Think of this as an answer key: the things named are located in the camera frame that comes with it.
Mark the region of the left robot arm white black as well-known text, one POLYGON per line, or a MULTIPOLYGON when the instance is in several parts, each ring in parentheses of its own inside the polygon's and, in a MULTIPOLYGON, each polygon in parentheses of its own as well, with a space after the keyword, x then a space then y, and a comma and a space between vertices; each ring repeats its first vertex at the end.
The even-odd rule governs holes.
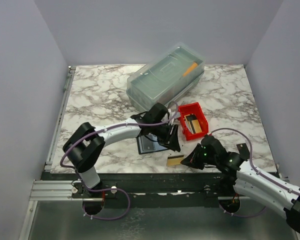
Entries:
POLYGON ((173 119, 169 110, 161 103, 155 103, 150 110, 134 114, 118 124, 94 127, 89 122, 81 124, 63 145, 63 157, 68 158, 78 177, 83 182, 83 191, 91 198, 97 197, 101 191, 101 179, 95 169, 97 159, 103 148, 141 136, 153 135, 157 143, 174 152, 180 152, 178 125, 170 123, 173 119))

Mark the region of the stack of credit cards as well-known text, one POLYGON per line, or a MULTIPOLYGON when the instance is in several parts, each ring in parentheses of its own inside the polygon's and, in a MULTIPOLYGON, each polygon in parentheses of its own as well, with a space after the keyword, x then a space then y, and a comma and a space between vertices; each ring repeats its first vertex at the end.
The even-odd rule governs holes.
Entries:
POLYGON ((195 114, 188 114, 184 117, 185 124, 191 134, 198 134, 202 132, 199 120, 195 114))

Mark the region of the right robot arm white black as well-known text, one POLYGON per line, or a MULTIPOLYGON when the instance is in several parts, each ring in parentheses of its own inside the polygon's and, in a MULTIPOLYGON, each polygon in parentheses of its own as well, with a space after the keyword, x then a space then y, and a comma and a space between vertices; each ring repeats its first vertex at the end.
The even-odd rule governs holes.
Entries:
POLYGON ((300 234, 299 186, 252 166, 239 153, 226 150, 212 135, 205 136, 181 164, 199 170, 207 165, 216 167, 230 177, 220 183, 224 195, 237 193, 261 203, 283 217, 300 234))

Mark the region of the black card holder wallet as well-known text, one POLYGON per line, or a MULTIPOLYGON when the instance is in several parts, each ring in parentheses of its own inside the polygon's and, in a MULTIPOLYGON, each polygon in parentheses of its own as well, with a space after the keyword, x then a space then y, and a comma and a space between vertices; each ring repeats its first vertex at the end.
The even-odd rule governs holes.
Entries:
POLYGON ((168 150, 158 143, 158 138, 152 134, 139 136, 136 139, 138 153, 140 155, 162 152, 168 150))

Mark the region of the red plastic bin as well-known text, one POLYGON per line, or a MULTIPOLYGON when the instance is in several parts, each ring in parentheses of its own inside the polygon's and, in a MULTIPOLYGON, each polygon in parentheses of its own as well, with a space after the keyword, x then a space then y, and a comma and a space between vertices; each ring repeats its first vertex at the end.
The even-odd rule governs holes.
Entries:
POLYGON ((186 141, 203 138, 209 132, 209 124, 198 102, 180 105, 178 118, 186 141))

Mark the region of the black card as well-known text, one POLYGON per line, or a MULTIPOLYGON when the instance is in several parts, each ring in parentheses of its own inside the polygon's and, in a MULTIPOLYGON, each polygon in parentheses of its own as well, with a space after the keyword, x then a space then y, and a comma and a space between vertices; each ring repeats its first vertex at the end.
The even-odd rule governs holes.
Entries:
POLYGON ((248 160, 250 158, 250 150, 246 143, 239 143, 236 145, 236 147, 237 147, 239 155, 243 159, 248 160))

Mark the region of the gold magnetic stripe card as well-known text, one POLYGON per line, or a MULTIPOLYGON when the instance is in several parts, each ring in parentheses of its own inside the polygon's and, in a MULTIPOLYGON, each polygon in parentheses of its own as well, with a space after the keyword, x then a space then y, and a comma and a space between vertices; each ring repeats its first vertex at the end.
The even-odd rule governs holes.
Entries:
POLYGON ((166 161, 166 166, 178 166, 181 165, 182 160, 184 159, 184 155, 175 155, 175 156, 168 156, 166 161))

